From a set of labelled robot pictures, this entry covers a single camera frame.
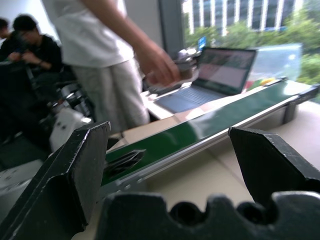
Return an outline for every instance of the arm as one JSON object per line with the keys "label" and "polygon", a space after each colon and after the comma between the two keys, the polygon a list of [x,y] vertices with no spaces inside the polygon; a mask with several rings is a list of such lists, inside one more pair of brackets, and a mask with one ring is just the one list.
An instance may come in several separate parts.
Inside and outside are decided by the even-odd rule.
{"label": "arm", "polygon": [[135,23],[124,17],[114,0],[81,0],[109,29],[129,43],[141,70],[154,84],[170,85],[180,80],[177,66]]}
{"label": "arm", "polygon": [[27,51],[22,55],[22,59],[28,64],[38,65],[45,70],[50,70],[52,64],[35,56],[31,51]]}
{"label": "arm", "polygon": [[47,71],[60,72],[63,66],[60,47],[55,42],[50,42],[46,45],[46,55],[46,60],[43,60],[35,56],[32,52],[27,51],[23,54],[22,59],[27,63],[38,65]]}

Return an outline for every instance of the building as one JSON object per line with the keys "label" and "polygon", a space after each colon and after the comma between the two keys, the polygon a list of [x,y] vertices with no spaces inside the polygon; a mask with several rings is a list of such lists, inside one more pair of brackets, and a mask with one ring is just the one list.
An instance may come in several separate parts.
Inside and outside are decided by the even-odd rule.
{"label": "building", "polygon": [[248,28],[279,30],[286,18],[302,8],[304,0],[185,0],[189,28],[215,26],[224,36],[227,26],[246,21]]}

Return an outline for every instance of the wall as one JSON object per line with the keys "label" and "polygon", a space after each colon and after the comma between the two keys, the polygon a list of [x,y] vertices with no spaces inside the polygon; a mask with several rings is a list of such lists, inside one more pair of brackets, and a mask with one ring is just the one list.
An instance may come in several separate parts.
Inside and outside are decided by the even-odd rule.
{"label": "wall", "polygon": [[158,0],[125,0],[128,16],[163,47]]}
{"label": "wall", "polygon": [[58,39],[57,33],[50,23],[41,0],[0,0],[0,18],[6,18],[13,23],[17,15],[24,13],[34,16],[43,34]]}
{"label": "wall", "polygon": [[[158,0],[125,0],[129,17],[158,45],[163,46]],[[33,15],[42,33],[58,39],[41,0],[0,0],[0,17],[11,22],[20,13]]]}

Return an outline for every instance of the yellow object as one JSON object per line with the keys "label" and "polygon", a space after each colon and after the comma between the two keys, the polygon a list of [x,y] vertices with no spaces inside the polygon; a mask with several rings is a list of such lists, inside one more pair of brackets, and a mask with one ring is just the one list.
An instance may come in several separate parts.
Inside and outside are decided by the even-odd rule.
{"label": "yellow object", "polygon": [[266,79],[264,79],[264,80],[262,80],[260,82],[260,86],[264,86],[264,85],[266,85],[266,84],[268,84],[268,83],[270,83],[270,82],[272,82],[274,80],[276,80],[275,77],[266,78]]}

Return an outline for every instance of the laptop screen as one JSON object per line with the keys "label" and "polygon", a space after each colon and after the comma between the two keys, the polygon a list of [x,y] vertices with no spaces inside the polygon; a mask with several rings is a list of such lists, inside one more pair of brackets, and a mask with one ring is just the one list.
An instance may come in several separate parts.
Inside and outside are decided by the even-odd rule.
{"label": "laptop screen", "polygon": [[203,48],[195,85],[227,95],[240,94],[256,57],[255,50]]}

